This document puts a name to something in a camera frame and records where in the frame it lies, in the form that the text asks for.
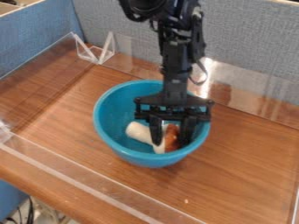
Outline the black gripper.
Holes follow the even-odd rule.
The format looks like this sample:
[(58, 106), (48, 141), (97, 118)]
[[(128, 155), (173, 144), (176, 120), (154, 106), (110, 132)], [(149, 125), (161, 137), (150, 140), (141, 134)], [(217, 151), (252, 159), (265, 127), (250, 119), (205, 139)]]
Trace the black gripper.
[(162, 120), (180, 121), (180, 144), (192, 140), (197, 122), (210, 120), (213, 101), (188, 92), (192, 66), (177, 69), (161, 68), (161, 89), (134, 98), (134, 118), (149, 121), (150, 138), (154, 145), (162, 141)]

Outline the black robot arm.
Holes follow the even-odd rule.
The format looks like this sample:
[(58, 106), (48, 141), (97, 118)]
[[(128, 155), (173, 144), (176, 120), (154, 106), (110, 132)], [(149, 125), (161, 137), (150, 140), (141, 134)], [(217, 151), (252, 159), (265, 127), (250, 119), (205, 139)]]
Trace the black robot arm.
[(157, 33), (162, 89), (134, 98), (134, 118), (149, 122), (154, 144), (162, 141), (162, 121), (180, 123), (178, 141), (186, 145), (196, 125), (210, 119), (213, 101), (188, 94), (192, 66), (204, 57), (202, 11), (198, 0), (117, 0), (125, 17), (149, 23)]

